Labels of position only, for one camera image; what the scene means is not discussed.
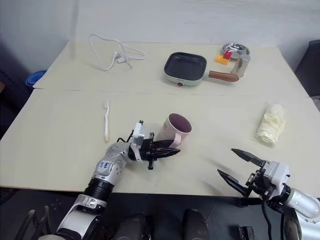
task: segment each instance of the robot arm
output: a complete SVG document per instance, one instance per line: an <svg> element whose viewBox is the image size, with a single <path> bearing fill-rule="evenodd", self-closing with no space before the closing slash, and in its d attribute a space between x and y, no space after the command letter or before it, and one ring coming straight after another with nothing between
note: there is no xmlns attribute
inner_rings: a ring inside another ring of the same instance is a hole
<svg viewBox="0 0 320 240"><path fill-rule="evenodd" d="M169 147L172 140L153 141L153 133L150 133L148 139L144 139L142 125L142 121L136 124L132 138L130 135L127 142L116 142L106 150L105 156L97 163L87 188L77 197L56 234L42 236L39 240L92 239L107 207L107 199L126 164L147 161L148 169L152 170L153 163L158 158L180 152L180 149Z"/></svg>
<svg viewBox="0 0 320 240"><path fill-rule="evenodd" d="M285 214L284 231L287 240L320 239L320 201L286 183L289 167L284 163L262 160L239 149L231 149L240 158L260 167L241 186L238 180L218 169L221 177L244 197L254 191L273 210Z"/></svg>

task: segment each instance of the white cable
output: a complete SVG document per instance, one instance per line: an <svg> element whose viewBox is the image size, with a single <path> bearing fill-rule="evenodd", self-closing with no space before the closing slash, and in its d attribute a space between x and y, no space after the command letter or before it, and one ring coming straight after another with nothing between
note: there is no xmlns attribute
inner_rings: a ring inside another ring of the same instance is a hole
<svg viewBox="0 0 320 240"><path fill-rule="evenodd" d="M109 66L108 68L106 68L106 67L103 65L103 63L102 63L102 61L101 61L101 59L100 59L100 57L99 57L99 55L98 55L98 53L97 53L94 45L93 45L93 43L92 43L92 40L91 40L92 37L97 37L97 38L99 38L99 39L101 39L101 40L104 40L104 41L117 42L117 43L120 45L120 46L119 46L119 50L120 50L120 52L121 52L121 54L122 54L123 56L121 56L118 52L115 51L115 52L113 53L112 62L111 62L111 64L110 64L110 66ZM97 34L91 34L91 35L89 36L89 43L90 43L90 46L91 46L91 48L92 48L92 50L93 50L93 52L94 52L94 54L95 54L95 56L96 56L96 59L98 60L98 62L99 62L99 64L100 64L100 66L102 67L102 69L105 70L105 71L110 70L110 69L114 66L115 59L117 59L118 63L124 63L124 62L126 62L126 63L129 65L129 67L132 68L131 64L129 63L129 60L143 60L143 59L146 58L146 54L145 54L143 51L141 51L141 50L139 50L139 49L136 49L136 48L134 48L134 47L131 47L131 46L122 44L122 42L119 41L119 40L117 40L117 39L108 39L108 38L101 37L101 36L99 36L99 35L97 35ZM141 56L141 57L138 57L138 56L128 56L127 53L126 53L126 51L125 51L125 47L126 47L126 48L129 48L129 49L132 49L132 50L135 50L136 52L138 52L138 54L141 54L141 55L143 55L143 56Z"/></svg>

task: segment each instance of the black nonstick pan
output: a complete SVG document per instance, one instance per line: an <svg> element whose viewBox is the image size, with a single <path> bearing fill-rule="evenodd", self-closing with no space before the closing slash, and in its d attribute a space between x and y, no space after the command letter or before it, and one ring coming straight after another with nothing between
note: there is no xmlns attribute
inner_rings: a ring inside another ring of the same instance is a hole
<svg viewBox="0 0 320 240"><path fill-rule="evenodd" d="M200 55L175 52L170 55L164 66L166 78L178 86L198 85L206 73L207 60ZM208 77L227 82L236 82L239 77L235 74L209 71Z"/></svg>

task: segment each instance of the pink cup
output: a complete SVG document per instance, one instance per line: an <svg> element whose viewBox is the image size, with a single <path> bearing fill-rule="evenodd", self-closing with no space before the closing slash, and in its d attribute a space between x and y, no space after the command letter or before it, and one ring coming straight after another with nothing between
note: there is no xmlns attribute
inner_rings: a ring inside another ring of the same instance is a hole
<svg viewBox="0 0 320 240"><path fill-rule="evenodd" d="M155 139L157 141L173 140L170 148L176 148L191 133L191 130L191 123L184 116L171 113L165 120Z"/></svg>

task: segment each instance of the pan handle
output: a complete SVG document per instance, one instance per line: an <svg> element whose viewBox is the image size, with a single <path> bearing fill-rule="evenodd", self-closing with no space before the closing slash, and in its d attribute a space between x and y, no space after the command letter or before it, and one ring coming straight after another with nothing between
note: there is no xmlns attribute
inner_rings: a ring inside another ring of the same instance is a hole
<svg viewBox="0 0 320 240"><path fill-rule="evenodd" d="M227 82L236 82L239 80L239 77L232 73L219 72L219 71L210 71L209 78L211 79L220 79Z"/></svg>

